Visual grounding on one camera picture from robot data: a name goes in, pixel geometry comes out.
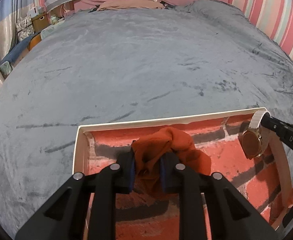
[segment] orange cloth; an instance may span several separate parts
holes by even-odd
[[[138,181],[146,193],[162,198],[160,185],[160,157],[167,152],[174,152],[184,165],[198,173],[211,174],[211,158],[197,150],[193,139],[187,133],[176,128],[166,127],[150,135],[142,136],[132,143],[135,155],[135,169]]]

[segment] gray blanket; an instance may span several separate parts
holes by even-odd
[[[293,123],[293,62],[239,9],[80,12],[0,90],[0,223],[14,236],[71,176],[78,125],[258,106]]]

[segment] white watch strap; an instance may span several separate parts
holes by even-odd
[[[249,124],[248,127],[251,128],[251,129],[257,129],[257,128],[259,128],[260,123],[261,123],[261,120],[262,120],[263,116],[266,113],[270,113],[270,112],[269,111],[266,111],[266,110],[256,111],[253,114],[252,119],[251,119],[251,122],[250,122],[250,124]]]
[[[262,136],[262,145],[261,145],[261,153],[264,153],[267,146],[269,145],[270,133],[271,131],[262,126],[261,128],[261,136]]]

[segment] watch face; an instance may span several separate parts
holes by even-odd
[[[242,149],[248,158],[254,158],[260,154],[261,140],[258,133],[246,131],[242,136]]]

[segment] small container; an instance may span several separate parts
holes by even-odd
[[[55,25],[56,23],[59,22],[59,19],[57,18],[57,16],[55,14],[52,14],[50,17],[51,20],[51,24]]]

